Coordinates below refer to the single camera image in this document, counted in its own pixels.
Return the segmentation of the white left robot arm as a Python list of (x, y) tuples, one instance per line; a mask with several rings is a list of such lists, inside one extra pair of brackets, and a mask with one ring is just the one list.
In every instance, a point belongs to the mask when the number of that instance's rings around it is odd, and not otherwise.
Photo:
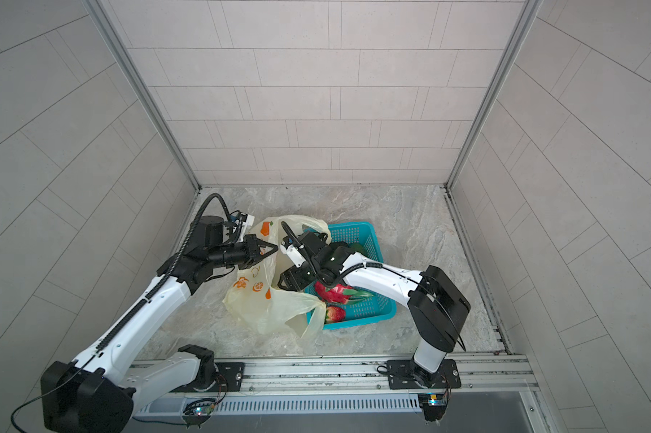
[(183, 346), (141, 375), (132, 362), (167, 318), (200, 286), (235, 269), (249, 269), (278, 250), (249, 234), (251, 216), (226, 210), (205, 213), (202, 203), (179, 251), (157, 270), (143, 295), (96, 342), (69, 363), (55, 362), (40, 379), (44, 426), (54, 432), (120, 432), (142, 407), (178, 388), (222, 386), (212, 350)]

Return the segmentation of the cream printed plastic bag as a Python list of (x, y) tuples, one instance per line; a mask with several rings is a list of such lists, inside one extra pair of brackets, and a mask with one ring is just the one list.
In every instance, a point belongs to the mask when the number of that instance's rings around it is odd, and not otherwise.
[(286, 254), (276, 252), (237, 272), (223, 299), (230, 315), (259, 335), (292, 330), (304, 340), (315, 339), (324, 329), (327, 305), (315, 295), (278, 287), (280, 273), (292, 265)]

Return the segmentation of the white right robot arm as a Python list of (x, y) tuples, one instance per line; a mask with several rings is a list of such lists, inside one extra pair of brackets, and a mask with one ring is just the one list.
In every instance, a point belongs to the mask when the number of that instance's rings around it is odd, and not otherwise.
[(282, 289), (304, 290), (313, 285), (328, 305), (359, 301), (365, 292), (397, 302), (410, 312), (420, 336), (411, 360), (411, 380), (419, 386), (439, 386), (442, 363), (457, 345), (465, 348), (461, 330), (470, 302), (440, 268), (424, 271), (396, 268), (374, 261), (344, 242), (330, 243), (328, 234), (308, 230), (296, 235), (288, 223), (280, 250), (293, 267), (280, 276)]

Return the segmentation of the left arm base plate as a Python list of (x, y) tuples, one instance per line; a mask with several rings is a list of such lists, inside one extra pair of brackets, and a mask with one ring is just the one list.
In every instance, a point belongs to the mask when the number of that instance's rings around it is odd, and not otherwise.
[(191, 384), (179, 386), (172, 393), (235, 393), (240, 391), (246, 364), (219, 362), (210, 368), (201, 368), (200, 378)]

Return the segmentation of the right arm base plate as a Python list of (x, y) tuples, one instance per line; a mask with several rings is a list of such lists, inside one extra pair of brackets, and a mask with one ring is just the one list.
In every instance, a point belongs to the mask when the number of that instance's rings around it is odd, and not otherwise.
[(388, 360), (377, 367), (385, 375), (392, 390), (459, 389), (462, 383), (456, 362), (444, 359), (435, 373), (430, 373), (412, 360)]

